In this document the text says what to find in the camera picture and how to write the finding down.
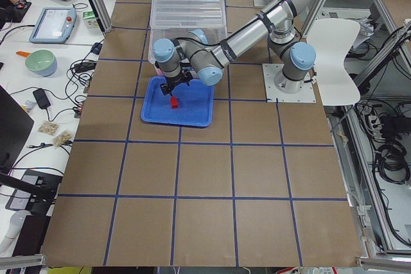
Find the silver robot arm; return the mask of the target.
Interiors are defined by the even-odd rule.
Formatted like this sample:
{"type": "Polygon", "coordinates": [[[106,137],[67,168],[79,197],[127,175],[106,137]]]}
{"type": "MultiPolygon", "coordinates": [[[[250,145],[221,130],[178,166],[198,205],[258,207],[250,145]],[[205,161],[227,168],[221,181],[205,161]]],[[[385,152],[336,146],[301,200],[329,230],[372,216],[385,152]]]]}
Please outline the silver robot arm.
{"type": "Polygon", "coordinates": [[[153,49],[157,67],[165,82],[160,90],[170,95],[181,83],[189,84],[192,74],[185,69],[187,60],[204,85],[217,84],[223,69],[262,39],[283,62],[276,74],[276,87],[284,93],[299,91],[316,59],[314,48],[297,37],[293,20],[311,0],[271,0],[240,29],[215,44],[209,44],[201,30],[190,31],[184,37],[159,39],[153,49]]]}

